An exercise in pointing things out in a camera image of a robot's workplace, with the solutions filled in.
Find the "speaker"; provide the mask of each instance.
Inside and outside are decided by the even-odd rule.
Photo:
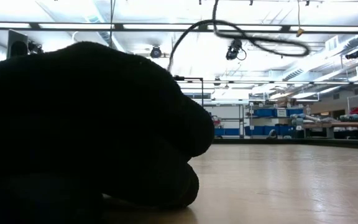
[[[23,56],[29,53],[29,37],[14,30],[9,30],[6,58]]]

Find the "wooden floor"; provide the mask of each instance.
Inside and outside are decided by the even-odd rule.
[[[109,223],[358,223],[358,149],[213,145],[191,165],[196,202],[179,212],[110,212]]]

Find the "black fabric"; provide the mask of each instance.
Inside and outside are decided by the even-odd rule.
[[[213,136],[209,114],[146,58],[82,42],[0,62],[0,209],[7,214],[52,213],[76,223],[61,211],[95,217],[102,193],[141,206],[187,206],[198,191],[187,162]],[[43,188],[43,178],[55,190]],[[12,181],[15,190],[2,190]],[[59,195],[67,182],[73,194]],[[21,212],[48,204],[41,192],[66,202]]]

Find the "ceiling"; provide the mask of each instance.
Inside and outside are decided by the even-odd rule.
[[[110,0],[0,0],[0,21],[12,22],[89,22],[90,17],[98,17],[100,22],[109,22],[111,17]],[[194,23],[211,18],[214,1],[202,0],[116,0],[113,22],[141,23]],[[240,24],[298,24],[301,25],[344,25],[358,26],[358,2],[356,1],[250,1],[220,0],[217,18]],[[65,31],[21,31],[43,45],[45,51],[53,51],[78,41],[92,41],[107,45],[97,32]],[[181,33],[178,32],[115,32],[115,46],[126,52],[148,55],[154,45],[169,54],[172,45]],[[253,34],[283,40],[297,40],[309,45],[312,54],[324,50],[325,42],[335,35],[303,34]],[[304,59],[281,57],[269,54],[243,41],[247,52],[244,61],[227,61],[225,54],[231,40],[220,39],[213,33],[190,33],[180,44],[174,56],[172,73],[186,77],[271,77],[271,70],[284,71],[295,67]],[[0,30],[0,46],[6,47],[7,31]],[[294,46],[265,44],[268,48],[281,52],[301,52]],[[154,60],[162,67],[168,65],[167,58]],[[332,72],[340,65],[339,57],[331,64],[319,66],[315,72],[320,75]]]

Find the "black cable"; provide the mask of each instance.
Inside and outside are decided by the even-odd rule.
[[[241,58],[239,58],[239,57],[237,57],[237,59],[238,60],[245,60],[245,59],[247,59],[247,52],[243,49],[243,48],[241,48],[241,50],[243,51],[243,53],[246,55],[243,59],[241,59]]]
[[[110,0],[110,43],[109,47],[112,48],[112,17],[114,16],[114,10],[116,9],[116,0]]]
[[[178,48],[180,42],[182,42],[182,40],[186,37],[186,35],[190,31],[195,29],[196,27],[202,26],[202,25],[208,25],[208,24],[213,24],[214,33],[218,37],[228,38],[228,39],[248,40],[254,46],[256,46],[256,47],[258,47],[258,48],[260,48],[260,49],[262,49],[262,50],[264,50],[266,52],[270,52],[272,54],[277,54],[277,55],[282,55],[282,56],[289,56],[289,57],[304,57],[304,56],[309,55],[310,50],[309,50],[308,46],[305,45],[305,44],[301,44],[300,42],[288,41],[288,40],[279,40],[279,39],[266,38],[266,37],[251,37],[251,36],[248,36],[245,31],[240,29],[235,24],[233,24],[231,22],[227,22],[227,21],[217,20],[216,19],[216,9],[218,8],[218,1],[219,0],[215,0],[215,5],[214,5],[213,11],[212,11],[212,19],[207,19],[207,20],[203,20],[203,21],[199,21],[199,22],[194,23],[186,31],[184,31],[184,33],[182,33],[182,35],[179,37],[178,41],[175,43],[175,45],[173,46],[173,49],[171,51],[171,55],[170,55],[170,58],[169,58],[170,61],[169,61],[168,68],[167,68],[168,71],[171,70],[172,62],[173,62],[173,54],[175,53],[176,49]],[[226,25],[226,26],[233,27],[233,28],[235,28],[235,30],[238,31],[238,33],[240,35],[222,34],[222,33],[218,32],[217,25]],[[280,53],[280,52],[277,52],[275,50],[270,50],[270,49],[268,49],[266,47],[261,46],[260,44],[257,43],[258,41],[260,41],[260,42],[270,42],[270,43],[276,43],[276,44],[292,44],[294,46],[304,48],[305,51],[302,54]]]

